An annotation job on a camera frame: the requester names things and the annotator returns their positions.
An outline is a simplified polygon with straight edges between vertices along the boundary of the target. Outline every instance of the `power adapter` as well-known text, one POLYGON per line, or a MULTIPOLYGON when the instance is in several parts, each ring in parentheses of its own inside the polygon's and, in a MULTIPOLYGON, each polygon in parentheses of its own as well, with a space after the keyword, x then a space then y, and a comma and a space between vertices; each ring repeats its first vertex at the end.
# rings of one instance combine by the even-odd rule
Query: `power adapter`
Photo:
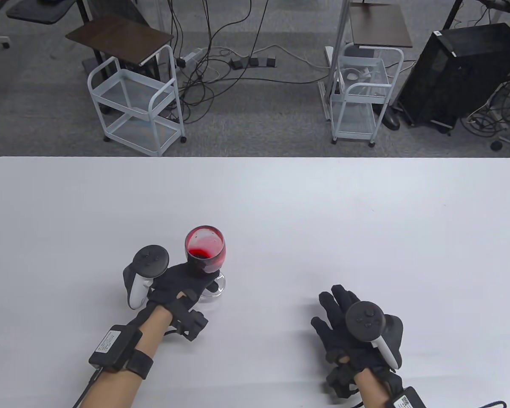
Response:
POLYGON ((142 332, 135 326, 116 324, 104 336, 88 362, 95 368, 117 373, 130 359, 142 332))

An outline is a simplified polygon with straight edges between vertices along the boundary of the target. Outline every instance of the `barcode sticker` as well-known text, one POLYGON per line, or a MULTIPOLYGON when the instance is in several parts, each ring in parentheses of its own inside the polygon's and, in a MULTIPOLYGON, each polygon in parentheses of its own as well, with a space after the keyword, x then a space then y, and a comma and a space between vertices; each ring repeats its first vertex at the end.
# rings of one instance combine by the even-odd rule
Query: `barcode sticker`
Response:
POLYGON ((406 396, 400 397, 397 401, 393 402, 393 405, 395 408, 413 408, 406 396))
POLYGON ((121 332, 119 330, 110 330, 108 334, 104 336, 100 344, 98 344, 98 347, 95 352, 108 352, 110 351, 111 346, 115 343, 115 340, 119 337, 119 334, 121 332))

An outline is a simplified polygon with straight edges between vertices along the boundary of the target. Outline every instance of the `black computer tower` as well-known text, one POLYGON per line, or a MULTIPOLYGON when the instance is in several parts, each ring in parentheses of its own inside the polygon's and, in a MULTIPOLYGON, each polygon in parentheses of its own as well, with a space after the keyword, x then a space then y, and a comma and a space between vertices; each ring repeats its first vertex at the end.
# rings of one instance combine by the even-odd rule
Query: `black computer tower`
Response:
POLYGON ((505 23, 434 31, 397 97, 411 125, 453 128, 481 107, 510 74, 505 23))

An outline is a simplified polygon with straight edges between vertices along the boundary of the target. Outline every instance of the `hand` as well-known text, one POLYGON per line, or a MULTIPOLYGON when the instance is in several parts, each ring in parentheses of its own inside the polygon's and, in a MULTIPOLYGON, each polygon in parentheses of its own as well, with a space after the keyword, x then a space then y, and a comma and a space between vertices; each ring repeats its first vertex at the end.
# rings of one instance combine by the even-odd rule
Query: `hand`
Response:
POLYGON ((219 271, 207 274, 189 263, 172 266, 153 280, 147 304, 156 303, 166 308, 167 304, 181 297, 185 309, 190 310, 218 276, 219 271))
POLYGON ((360 342, 354 338, 346 327, 346 312, 359 301, 359 298, 339 284, 334 285, 331 291, 332 294, 320 293, 319 303, 327 311, 332 329, 319 317, 314 317, 311 322, 323 342, 327 361, 339 364, 340 359, 348 356, 349 365, 356 372, 366 368, 387 367, 387 363, 376 348, 372 348, 370 343, 360 342))

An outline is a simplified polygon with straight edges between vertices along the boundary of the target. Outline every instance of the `controller grip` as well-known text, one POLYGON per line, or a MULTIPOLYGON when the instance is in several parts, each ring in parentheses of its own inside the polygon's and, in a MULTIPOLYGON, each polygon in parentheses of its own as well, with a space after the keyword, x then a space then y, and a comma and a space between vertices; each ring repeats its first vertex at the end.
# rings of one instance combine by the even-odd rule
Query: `controller grip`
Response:
POLYGON ((382 338, 387 344, 387 348, 389 348, 393 359, 397 363, 396 367, 393 367, 395 370, 400 369, 402 366, 402 356, 400 355, 399 348, 402 342, 403 330, 404 326, 402 325, 401 319, 391 314, 385 315, 385 329, 383 330, 382 338))
POLYGON ((144 278, 138 274, 134 275, 134 280, 130 291, 127 288, 127 301, 131 309, 139 309, 147 299, 147 294, 153 279, 144 278))

